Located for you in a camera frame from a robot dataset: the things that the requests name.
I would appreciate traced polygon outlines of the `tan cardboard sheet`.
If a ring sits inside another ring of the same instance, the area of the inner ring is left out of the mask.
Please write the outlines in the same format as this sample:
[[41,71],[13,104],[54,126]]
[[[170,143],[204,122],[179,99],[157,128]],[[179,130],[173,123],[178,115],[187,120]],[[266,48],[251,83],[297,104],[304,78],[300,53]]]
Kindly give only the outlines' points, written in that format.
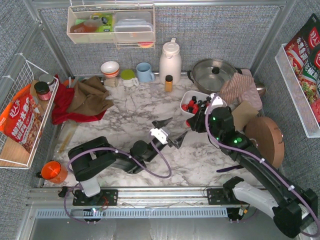
[[242,131],[247,123],[258,115],[258,111],[248,101],[243,101],[232,111],[233,124],[236,131]]

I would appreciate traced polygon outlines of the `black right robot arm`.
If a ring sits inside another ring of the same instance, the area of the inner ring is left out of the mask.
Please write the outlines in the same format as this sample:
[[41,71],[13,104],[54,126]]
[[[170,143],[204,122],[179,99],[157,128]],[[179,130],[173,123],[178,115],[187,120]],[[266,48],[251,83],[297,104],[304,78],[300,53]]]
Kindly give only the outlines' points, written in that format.
[[253,142],[236,130],[229,107],[199,110],[187,119],[187,125],[197,133],[207,133],[220,150],[248,170],[266,188],[266,192],[250,186],[240,177],[227,181],[226,197],[243,201],[273,219],[287,237],[299,234],[316,238],[320,235],[304,230],[318,219],[318,196],[312,189],[304,190],[293,184],[265,160]]

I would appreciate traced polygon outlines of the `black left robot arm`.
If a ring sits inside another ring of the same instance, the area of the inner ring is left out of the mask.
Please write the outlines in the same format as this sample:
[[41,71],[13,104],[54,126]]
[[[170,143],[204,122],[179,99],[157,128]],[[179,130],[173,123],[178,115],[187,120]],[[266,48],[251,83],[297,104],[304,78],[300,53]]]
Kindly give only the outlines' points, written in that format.
[[149,131],[149,142],[136,141],[129,152],[113,147],[106,137],[100,136],[72,148],[68,152],[67,169],[74,175],[79,189],[74,193],[75,206],[102,206],[116,200],[101,189],[97,175],[107,168],[117,168],[135,175],[147,171],[147,163],[155,157],[162,157],[162,150],[169,146],[179,149],[186,132],[173,139],[166,126],[171,119],[154,120]]

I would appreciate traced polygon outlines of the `white plastic storage basket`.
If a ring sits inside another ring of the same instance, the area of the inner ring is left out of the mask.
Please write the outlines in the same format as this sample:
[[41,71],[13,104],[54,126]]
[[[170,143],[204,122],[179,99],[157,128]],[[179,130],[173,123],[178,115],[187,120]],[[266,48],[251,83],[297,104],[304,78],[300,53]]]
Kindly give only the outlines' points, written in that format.
[[189,119],[189,118],[192,118],[195,114],[192,113],[192,110],[193,110],[193,107],[188,107],[188,111],[184,111],[182,108],[181,108],[181,105],[183,104],[186,104],[188,105],[188,103],[190,102],[190,100],[192,100],[192,96],[196,96],[196,101],[195,102],[195,105],[198,104],[198,101],[201,100],[203,101],[202,105],[198,106],[199,107],[199,110],[197,113],[200,112],[200,110],[204,109],[206,110],[207,106],[209,105],[209,102],[207,103],[207,99],[208,97],[210,96],[209,94],[206,94],[206,93],[202,93],[202,92],[198,92],[198,91],[195,91],[195,90],[189,90],[187,91],[183,97],[182,97],[182,100],[180,102],[180,110],[181,110],[181,114],[182,116],[184,117],[184,119]]

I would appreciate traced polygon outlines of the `red capsule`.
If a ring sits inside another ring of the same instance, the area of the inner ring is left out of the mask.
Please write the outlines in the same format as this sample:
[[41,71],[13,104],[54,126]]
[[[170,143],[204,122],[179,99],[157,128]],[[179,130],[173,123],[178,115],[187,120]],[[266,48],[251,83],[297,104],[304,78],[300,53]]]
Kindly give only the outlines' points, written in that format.
[[181,108],[185,111],[188,112],[189,111],[189,106],[187,104],[182,104]]
[[188,107],[193,107],[195,104],[195,102],[193,100],[190,100],[188,103]]
[[199,106],[197,104],[194,104],[193,107],[192,107],[192,113],[193,114],[196,114],[199,110]]

